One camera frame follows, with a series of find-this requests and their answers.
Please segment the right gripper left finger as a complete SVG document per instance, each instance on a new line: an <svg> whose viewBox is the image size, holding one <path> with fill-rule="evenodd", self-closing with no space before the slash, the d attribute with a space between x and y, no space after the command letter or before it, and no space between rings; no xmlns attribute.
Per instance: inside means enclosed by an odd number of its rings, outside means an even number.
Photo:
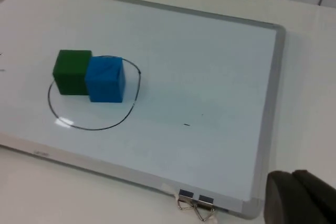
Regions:
<svg viewBox="0 0 336 224"><path fill-rule="evenodd" d="M323 214L291 173L268 174L265 223L323 223Z"/></svg>

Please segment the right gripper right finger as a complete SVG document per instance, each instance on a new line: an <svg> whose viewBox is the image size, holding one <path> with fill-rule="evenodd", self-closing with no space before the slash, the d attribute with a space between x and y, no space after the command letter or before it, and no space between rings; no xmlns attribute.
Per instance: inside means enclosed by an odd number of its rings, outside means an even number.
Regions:
<svg viewBox="0 0 336 224"><path fill-rule="evenodd" d="M307 170L292 172L329 223L335 223L335 188Z"/></svg>

